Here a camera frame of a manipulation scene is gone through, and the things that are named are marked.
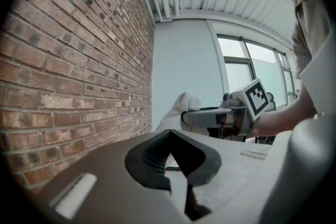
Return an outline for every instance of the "shirt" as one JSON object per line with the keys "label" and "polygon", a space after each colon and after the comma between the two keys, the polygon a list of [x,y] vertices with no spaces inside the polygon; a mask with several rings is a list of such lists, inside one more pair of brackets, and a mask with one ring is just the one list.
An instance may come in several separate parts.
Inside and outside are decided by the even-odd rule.
{"label": "shirt", "polygon": [[296,24],[292,35],[295,60],[294,78],[321,48],[331,30],[331,20],[322,0],[293,0]]}

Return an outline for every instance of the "gloved hand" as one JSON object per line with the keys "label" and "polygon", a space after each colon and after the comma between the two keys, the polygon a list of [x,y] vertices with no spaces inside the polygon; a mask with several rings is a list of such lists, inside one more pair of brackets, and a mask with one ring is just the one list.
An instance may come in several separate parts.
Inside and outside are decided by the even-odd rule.
{"label": "gloved hand", "polygon": [[[209,136],[209,132],[207,128],[199,128],[195,126],[188,125],[181,121],[181,114],[185,111],[197,111],[201,108],[200,100],[190,95],[187,92],[180,94],[172,109],[163,117],[160,124],[156,128],[157,132],[162,132],[167,129],[177,129],[177,130],[185,130],[197,134],[203,134]],[[174,163],[175,159],[173,158],[172,154],[168,156],[166,161],[166,167],[170,166]]]}

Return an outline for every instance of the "window frame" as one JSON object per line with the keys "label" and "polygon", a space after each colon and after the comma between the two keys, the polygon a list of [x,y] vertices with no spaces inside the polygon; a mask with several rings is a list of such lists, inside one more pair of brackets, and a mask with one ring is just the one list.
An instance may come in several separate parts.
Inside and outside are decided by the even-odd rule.
{"label": "window frame", "polygon": [[[293,90],[294,88],[294,81],[293,81],[293,76],[292,76],[292,72],[291,69],[289,68],[289,61],[288,58],[286,56],[286,54],[282,51],[277,50],[276,48],[272,48],[269,47],[267,45],[261,44],[259,42],[253,41],[253,40],[249,40],[249,39],[245,39],[244,37],[234,37],[234,36],[229,36],[229,35],[220,35],[217,34],[217,38],[224,38],[224,39],[230,39],[230,40],[235,40],[235,41],[239,41],[240,42],[240,46],[242,47],[243,53],[245,55],[245,58],[243,57],[231,57],[231,56],[223,56],[224,57],[224,62],[225,63],[237,63],[237,64],[243,64],[243,65],[248,65],[249,70],[250,70],[250,76],[252,78],[252,80],[257,79],[257,75],[256,75],[256,70],[254,68],[254,64],[252,61],[252,57],[251,54],[247,48],[246,43],[250,43],[252,45],[256,45],[259,46],[261,48],[265,48],[268,50],[273,51],[273,54],[277,60],[277,64],[280,67],[281,70],[281,79],[282,79],[282,87],[283,87],[283,92],[285,93],[285,101],[286,101],[286,105],[288,105],[288,97],[290,95],[295,96],[295,93],[293,91],[293,93],[291,92],[287,92],[287,84],[286,84],[286,78],[285,78],[285,71],[289,71],[290,73],[290,79],[291,79],[291,84],[292,84],[292,88]],[[280,61],[280,57],[279,55],[283,56],[283,61],[286,64],[286,67],[282,66],[281,61]]]}

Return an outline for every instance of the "person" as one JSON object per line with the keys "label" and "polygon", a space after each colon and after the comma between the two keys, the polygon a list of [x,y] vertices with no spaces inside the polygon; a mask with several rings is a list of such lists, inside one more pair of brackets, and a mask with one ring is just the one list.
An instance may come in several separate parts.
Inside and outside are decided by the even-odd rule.
{"label": "person", "polygon": [[[293,0],[296,24],[292,34],[292,48],[295,60],[294,78],[316,55],[332,28],[331,20],[321,0]],[[313,102],[301,85],[298,98],[280,111],[264,113],[255,123],[248,137],[277,135],[293,130],[302,120],[316,113]]]}

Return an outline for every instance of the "forearm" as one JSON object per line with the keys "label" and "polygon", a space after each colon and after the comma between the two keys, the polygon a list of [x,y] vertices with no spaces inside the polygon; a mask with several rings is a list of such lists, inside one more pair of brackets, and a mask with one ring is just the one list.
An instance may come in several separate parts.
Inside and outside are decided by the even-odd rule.
{"label": "forearm", "polygon": [[302,86],[299,97],[292,104],[280,111],[264,113],[250,137],[277,135],[293,130],[299,122],[313,117],[314,114],[313,103],[307,90]]}

